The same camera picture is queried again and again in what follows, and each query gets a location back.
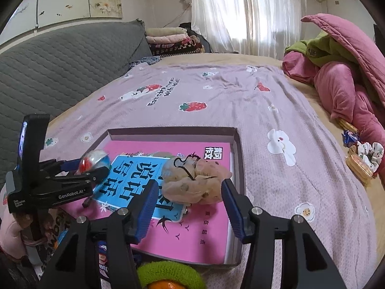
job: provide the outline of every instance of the green blanket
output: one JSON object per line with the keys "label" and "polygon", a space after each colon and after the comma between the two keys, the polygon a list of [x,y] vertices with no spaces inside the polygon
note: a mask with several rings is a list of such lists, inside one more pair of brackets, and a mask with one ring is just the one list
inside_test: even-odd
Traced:
{"label": "green blanket", "polygon": [[322,67],[330,61],[358,64],[355,57],[342,45],[330,37],[326,32],[310,40],[301,40],[285,49],[285,54],[290,51],[301,52],[318,67]]}

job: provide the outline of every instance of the ball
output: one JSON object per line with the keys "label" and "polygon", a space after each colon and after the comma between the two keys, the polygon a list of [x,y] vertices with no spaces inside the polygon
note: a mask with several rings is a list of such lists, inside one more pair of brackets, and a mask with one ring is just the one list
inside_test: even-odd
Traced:
{"label": "ball", "polygon": [[80,161],[78,172],[83,174],[90,170],[106,166],[110,168],[111,160],[103,150],[92,150],[88,152]]}

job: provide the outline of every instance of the pink blanket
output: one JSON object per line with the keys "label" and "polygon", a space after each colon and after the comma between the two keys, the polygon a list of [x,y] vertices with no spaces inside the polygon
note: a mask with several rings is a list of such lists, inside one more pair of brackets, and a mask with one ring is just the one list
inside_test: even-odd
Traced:
{"label": "pink blanket", "polygon": [[[359,67],[337,61],[320,69],[299,52],[285,55],[282,68],[286,75],[314,84],[322,106],[331,118],[343,118],[358,130],[361,141],[385,145],[385,58],[374,44],[353,23],[329,14],[305,16],[302,21],[313,22],[344,46],[359,62],[363,75],[378,93],[381,104],[373,103],[362,86]],[[385,160],[378,172],[385,179]]]}

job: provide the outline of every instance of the gray sofa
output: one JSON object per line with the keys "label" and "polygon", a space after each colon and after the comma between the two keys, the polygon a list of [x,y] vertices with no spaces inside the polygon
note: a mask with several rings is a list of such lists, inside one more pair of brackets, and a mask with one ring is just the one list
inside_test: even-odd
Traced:
{"label": "gray sofa", "polygon": [[92,23],[26,40],[0,55],[0,188],[16,166],[24,115],[54,118],[151,56],[144,23]]}

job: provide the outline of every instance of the book cover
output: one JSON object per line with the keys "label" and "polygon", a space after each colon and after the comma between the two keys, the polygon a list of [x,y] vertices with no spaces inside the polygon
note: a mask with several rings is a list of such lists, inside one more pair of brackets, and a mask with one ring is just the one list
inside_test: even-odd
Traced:
{"label": "book cover", "polygon": [[159,184],[159,196],[147,235],[133,248],[169,260],[193,264],[223,264],[228,243],[229,220],[223,202],[176,204],[161,194],[161,169],[170,156],[195,152],[201,159],[215,159],[230,169],[229,143],[109,141],[103,149],[113,160],[106,181],[94,190],[94,203],[87,209],[82,200],[63,206],[72,216],[106,217],[127,206],[143,191],[149,179]]}

